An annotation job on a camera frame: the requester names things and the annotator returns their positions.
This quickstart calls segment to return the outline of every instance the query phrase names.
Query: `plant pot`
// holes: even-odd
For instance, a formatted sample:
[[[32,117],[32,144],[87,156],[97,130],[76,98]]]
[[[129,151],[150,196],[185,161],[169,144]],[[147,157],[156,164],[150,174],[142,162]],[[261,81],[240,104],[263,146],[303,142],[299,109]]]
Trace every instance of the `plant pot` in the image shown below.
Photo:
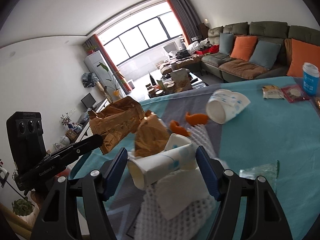
[[[112,94],[117,98],[117,100],[122,98],[119,89],[113,91]]]

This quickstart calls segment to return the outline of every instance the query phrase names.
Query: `sofa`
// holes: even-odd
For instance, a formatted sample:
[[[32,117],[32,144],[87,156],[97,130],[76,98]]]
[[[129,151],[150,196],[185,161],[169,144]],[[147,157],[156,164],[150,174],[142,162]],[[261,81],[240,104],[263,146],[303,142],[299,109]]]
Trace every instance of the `sofa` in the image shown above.
[[[320,46],[320,31],[303,26],[288,26],[286,22],[244,22],[216,27],[208,31],[212,45],[219,44],[220,33],[232,33],[234,38],[239,35],[257,36],[258,40],[281,44],[276,62],[270,70],[220,52],[204,56],[201,59],[202,69],[226,82],[285,76],[292,60],[291,39]]]

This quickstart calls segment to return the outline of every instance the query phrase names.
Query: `crumpled paper cup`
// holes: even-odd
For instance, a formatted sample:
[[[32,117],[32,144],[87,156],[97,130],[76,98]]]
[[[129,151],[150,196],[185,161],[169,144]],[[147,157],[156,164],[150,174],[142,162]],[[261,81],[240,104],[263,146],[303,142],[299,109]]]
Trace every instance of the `crumpled paper cup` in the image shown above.
[[[209,98],[206,113],[212,121],[224,124],[241,113],[248,104],[250,100],[245,95],[219,89]]]
[[[189,143],[148,157],[129,159],[127,165],[135,186],[145,190],[148,185],[194,161],[195,158],[194,145]]]

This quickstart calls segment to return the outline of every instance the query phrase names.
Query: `orange snack piece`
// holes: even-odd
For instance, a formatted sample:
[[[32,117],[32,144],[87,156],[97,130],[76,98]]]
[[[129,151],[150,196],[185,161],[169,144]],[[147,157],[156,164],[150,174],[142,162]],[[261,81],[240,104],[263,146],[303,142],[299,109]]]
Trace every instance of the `orange snack piece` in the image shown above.
[[[190,133],[187,132],[187,130],[184,127],[179,126],[179,123],[175,120],[172,120],[170,122],[170,130],[176,134],[180,134],[186,137],[190,136]]]
[[[189,112],[186,113],[186,121],[191,125],[196,124],[207,124],[209,117],[206,114],[193,114],[190,115]]]

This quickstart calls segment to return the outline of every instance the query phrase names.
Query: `brown sofa cushion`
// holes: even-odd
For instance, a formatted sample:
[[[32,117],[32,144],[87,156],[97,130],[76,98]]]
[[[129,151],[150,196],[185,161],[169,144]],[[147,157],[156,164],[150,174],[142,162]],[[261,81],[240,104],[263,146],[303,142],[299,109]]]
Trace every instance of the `brown sofa cushion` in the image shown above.
[[[264,67],[257,66],[242,59],[236,59],[222,64],[220,70],[244,79],[254,79],[257,76],[268,72]]]
[[[292,40],[285,39],[284,45],[285,45],[285,52],[287,55],[287,65],[290,66],[292,62]]]

